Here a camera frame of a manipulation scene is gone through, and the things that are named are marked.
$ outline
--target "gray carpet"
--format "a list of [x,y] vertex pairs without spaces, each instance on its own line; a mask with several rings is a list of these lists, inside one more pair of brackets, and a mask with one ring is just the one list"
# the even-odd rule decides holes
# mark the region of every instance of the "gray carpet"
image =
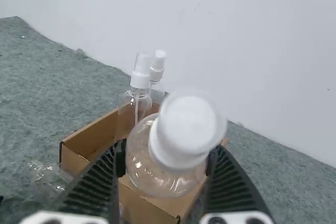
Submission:
[[[115,108],[128,83],[20,18],[0,19],[1,223],[41,207],[28,191],[27,163],[56,162],[59,141]],[[227,137],[277,223],[336,223],[336,169],[233,123]]]

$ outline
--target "white spray nozzle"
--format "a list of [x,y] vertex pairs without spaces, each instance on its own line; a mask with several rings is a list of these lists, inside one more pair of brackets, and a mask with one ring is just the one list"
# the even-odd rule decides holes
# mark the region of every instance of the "white spray nozzle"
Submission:
[[136,89],[149,88],[151,56],[147,52],[137,54],[130,86]]
[[163,76],[166,53],[163,50],[156,50],[151,62],[151,81],[160,81]]

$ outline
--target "white bottle cap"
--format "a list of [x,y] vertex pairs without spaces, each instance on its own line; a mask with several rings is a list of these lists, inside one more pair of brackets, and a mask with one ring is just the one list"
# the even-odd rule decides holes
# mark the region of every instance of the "white bottle cap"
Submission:
[[151,62],[151,81],[160,81],[164,71],[166,53],[163,50],[156,50]]
[[158,165],[184,172],[205,161],[226,131],[226,122],[200,91],[180,91],[164,100],[150,129],[148,149]]
[[136,89],[148,89],[152,57],[147,52],[140,52],[136,58],[130,86]]

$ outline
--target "transparent plastic bottle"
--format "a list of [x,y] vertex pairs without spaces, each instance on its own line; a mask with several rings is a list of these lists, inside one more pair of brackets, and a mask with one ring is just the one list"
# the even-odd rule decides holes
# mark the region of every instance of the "transparent plastic bottle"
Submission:
[[116,140],[127,137],[131,129],[148,114],[152,107],[149,94],[151,57],[148,53],[141,52],[136,58],[131,75],[131,89],[123,94],[118,109],[117,127],[114,133]]
[[204,92],[169,95],[159,113],[144,118],[128,137],[125,161],[131,183],[150,197],[185,195],[204,180],[208,154],[224,131]]
[[72,180],[57,163],[44,165],[39,161],[31,161],[28,167],[32,175],[30,186],[33,197],[44,206],[49,206]]
[[150,94],[153,101],[153,113],[159,111],[164,99],[165,91],[161,84],[164,72],[166,53],[163,50],[156,50],[150,66]]

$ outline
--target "cardboard box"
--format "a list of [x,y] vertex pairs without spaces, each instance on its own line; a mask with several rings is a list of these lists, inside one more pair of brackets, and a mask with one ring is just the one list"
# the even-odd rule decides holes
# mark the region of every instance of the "cardboard box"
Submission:
[[[74,132],[60,143],[61,168],[72,176],[78,175],[91,160],[114,143],[118,110],[113,110]],[[155,199],[139,196],[127,176],[119,178],[119,200],[124,205],[124,218],[137,223],[183,223],[198,197],[203,184],[183,197]]]

